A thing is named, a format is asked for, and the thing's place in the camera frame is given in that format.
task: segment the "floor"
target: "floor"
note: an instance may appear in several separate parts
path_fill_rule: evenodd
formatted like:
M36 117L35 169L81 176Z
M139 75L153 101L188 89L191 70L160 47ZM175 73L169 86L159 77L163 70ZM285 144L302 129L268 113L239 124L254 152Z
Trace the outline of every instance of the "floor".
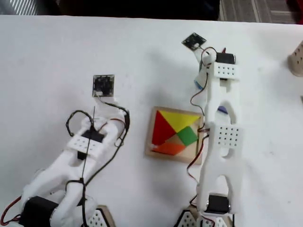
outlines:
M221 0L220 21L296 24L298 8L286 0Z

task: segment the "robotic arm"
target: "robotic arm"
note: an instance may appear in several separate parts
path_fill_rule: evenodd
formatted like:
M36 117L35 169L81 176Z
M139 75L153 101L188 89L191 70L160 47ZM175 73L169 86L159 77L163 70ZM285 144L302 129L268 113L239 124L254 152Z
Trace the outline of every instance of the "robotic arm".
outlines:
M94 109L93 117L84 111L71 114L66 126L72 138L59 157L24 187L20 200L20 218L13 220L19 222L12 222L12 226L88 226L88 219L95 212L97 203L85 193L85 188L114 158L130 123L129 112L118 106L113 97L105 94L111 92L108 88L111 81L101 80L103 82L99 84L97 81L94 83L93 96L96 97L98 107L96 111ZM81 129L73 134L69 130L69 120L78 112L87 117L82 120ZM100 168L104 154L114 152L112 148L118 138L121 144L113 157Z
M193 33L183 44L191 49L199 62L195 79L202 89L207 87L205 128L209 128L208 152L197 185L197 210L200 215L221 217L239 212L242 182L242 141L240 74L235 56L219 53L213 47L201 48L205 39ZM225 107L229 124L220 124L215 114ZM222 155L221 149L228 153ZM228 194L212 192L216 179L224 176Z

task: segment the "tangram puzzle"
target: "tangram puzzle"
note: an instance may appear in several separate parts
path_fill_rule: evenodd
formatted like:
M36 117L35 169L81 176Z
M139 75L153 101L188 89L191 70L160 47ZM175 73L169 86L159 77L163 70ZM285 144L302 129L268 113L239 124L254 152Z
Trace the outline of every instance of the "tangram puzzle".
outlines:
M191 162L196 156L202 124L194 112L155 107L151 117L146 153L154 157Z

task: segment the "table surface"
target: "table surface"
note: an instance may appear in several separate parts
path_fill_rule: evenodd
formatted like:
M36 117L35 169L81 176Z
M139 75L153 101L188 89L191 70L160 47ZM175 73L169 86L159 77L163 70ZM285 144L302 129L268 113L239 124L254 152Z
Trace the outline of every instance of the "table surface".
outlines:
M189 104L198 64L181 44L196 32L205 47L236 54L241 69L246 138L237 226L302 225L303 78L290 73L286 58L303 26L1 16L0 31L0 210L60 154L69 114L92 110L93 75L115 74L115 94L132 123L87 192L109 207L117 226L173 226L195 182L186 164L146 157L144 146L153 106L198 111ZM198 176L199 167L192 172Z

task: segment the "green square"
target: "green square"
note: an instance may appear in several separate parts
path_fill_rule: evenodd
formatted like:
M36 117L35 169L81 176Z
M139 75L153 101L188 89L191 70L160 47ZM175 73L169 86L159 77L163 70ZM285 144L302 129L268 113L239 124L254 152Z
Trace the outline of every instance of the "green square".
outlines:
M186 147L198 140L197 135L189 126L182 129L180 132L177 133L177 135Z

